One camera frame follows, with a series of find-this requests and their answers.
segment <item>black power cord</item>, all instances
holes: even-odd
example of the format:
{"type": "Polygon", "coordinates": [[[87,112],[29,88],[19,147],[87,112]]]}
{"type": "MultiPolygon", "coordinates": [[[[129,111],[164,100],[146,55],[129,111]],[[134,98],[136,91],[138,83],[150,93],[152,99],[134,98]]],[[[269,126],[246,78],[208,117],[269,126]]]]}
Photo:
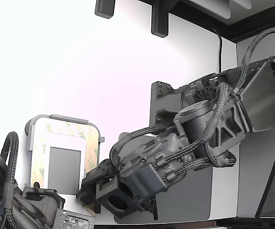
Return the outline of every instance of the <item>black power cord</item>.
{"type": "Polygon", "coordinates": [[[214,28],[211,28],[218,36],[219,38],[219,59],[218,59],[218,73],[222,72],[222,37],[221,35],[215,30],[214,28]]]}

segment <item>metal bracket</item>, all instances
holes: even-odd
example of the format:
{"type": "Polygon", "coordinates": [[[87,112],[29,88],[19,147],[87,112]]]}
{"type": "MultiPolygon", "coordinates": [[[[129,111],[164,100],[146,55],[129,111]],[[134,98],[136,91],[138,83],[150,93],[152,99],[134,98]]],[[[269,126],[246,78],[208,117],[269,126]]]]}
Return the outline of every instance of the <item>metal bracket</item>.
{"type": "Polygon", "coordinates": [[[166,37],[168,35],[168,13],[179,0],[154,0],[152,4],[151,33],[166,37]]]}
{"type": "Polygon", "coordinates": [[[113,17],[115,0],[96,0],[95,14],[102,18],[113,17]]]}

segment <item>cylindrical motor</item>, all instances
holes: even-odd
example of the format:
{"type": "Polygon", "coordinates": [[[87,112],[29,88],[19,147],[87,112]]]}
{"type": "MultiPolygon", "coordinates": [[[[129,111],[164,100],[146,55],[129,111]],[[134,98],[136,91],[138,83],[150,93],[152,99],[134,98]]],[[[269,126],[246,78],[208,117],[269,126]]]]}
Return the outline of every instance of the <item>cylindrical motor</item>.
{"type": "MultiPolygon", "coordinates": [[[[190,143],[198,140],[203,133],[207,121],[213,114],[212,105],[208,100],[203,100],[182,109],[174,119],[180,123],[190,143]]],[[[206,156],[204,148],[195,151],[197,158],[206,156]]]]}

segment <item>gray rectangle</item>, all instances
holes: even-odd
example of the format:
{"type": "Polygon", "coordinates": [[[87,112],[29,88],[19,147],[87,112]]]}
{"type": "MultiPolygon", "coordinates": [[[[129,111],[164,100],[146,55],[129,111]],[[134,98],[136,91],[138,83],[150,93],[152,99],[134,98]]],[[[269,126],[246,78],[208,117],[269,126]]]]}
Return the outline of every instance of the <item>gray rectangle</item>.
{"type": "Polygon", "coordinates": [[[48,188],[58,194],[76,195],[79,190],[81,151],[51,147],[48,188]]]}

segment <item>circuit board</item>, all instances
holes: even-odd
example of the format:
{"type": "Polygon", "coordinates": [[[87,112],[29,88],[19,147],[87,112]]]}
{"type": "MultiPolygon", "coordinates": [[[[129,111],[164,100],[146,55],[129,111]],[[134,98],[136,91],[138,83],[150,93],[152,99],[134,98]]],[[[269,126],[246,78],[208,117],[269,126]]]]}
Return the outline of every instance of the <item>circuit board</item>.
{"type": "Polygon", "coordinates": [[[95,218],[79,213],[57,209],[53,229],[94,229],[95,218]]]}

